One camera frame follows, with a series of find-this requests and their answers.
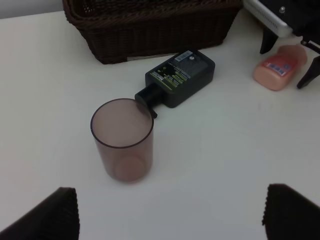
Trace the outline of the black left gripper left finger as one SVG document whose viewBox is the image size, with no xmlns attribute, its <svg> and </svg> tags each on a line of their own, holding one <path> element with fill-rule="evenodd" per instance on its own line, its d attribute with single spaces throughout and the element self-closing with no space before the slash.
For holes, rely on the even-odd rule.
<svg viewBox="0 0 320 240">
<path fill-rule="evenodd" d="M 2 240 L 78 240 L 79 236 L 77 192 L 72 187 L 58 188 L 0 232 Z"/>
</svg>

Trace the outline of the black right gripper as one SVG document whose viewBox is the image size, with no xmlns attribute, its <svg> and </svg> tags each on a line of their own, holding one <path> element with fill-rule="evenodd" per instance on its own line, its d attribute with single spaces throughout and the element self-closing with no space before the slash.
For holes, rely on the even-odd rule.
<svg viewBox="0 0 320 240">
<path fill-rule="evenodd" d="M 302 37 L 301 44 L 312 50 L 320 49 L 320 2 L 318 0 L 262 0 L 261 3 L 283 26 Z M 268 27 L 263 27 L 259 53 L 268 53 L 278 40 L 278 36 Z M 320 75 L 320 56 L 315 57 L 305 75 L 298 82 L 302 89 Z"/>
</svg>

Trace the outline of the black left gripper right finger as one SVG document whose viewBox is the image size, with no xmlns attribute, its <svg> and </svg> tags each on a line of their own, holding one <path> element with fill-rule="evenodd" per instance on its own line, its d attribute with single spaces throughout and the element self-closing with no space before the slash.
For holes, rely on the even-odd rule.
<svg viewBox="0 0 320 240">
<path fill-rule="evenodd" d="M 262 225 L 268 240 L 318 240 L 320 207 L 286 184 L 270 184 Z"/>
</svg>

